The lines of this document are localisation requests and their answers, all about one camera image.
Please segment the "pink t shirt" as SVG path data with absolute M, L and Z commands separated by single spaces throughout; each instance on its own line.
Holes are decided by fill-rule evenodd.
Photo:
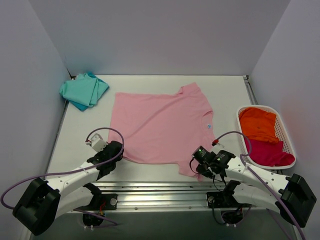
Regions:
M 213 109 L 195 83 L 182 86 L 175 94 L 138 94 L 117 92 L 112 109 L 108 142 L 124 139 L 123 156 L 134 163 L 178 165 L 188 177 L 197 163 L 192 155 L 200 146 L 210 150 Z

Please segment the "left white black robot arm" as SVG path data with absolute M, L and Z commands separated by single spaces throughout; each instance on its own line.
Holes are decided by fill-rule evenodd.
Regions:
M 33 235 L 38 236 L 65 213 L 75 209 L 103 209 L 109 199 L 103 196 L 94 182 L 116 168 L 123 152 L 122 143 L 111 141 L 93 157 L 63 176 L 47 180 L 35 178 L 13 208 L 13 216 Z

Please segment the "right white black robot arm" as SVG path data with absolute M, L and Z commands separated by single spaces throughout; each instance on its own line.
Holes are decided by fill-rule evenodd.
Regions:
M 220 150 L 209 152 L 200 146 L 193 154 L 200 175 L 213 179 L 229 178 L 219 200 L 227 205 L 254 205 L 279 213 L 292 225 L 304 228 L 317 202 L 306 180 L 298 175 L 286 176 L 245 163 L 241 157 Z

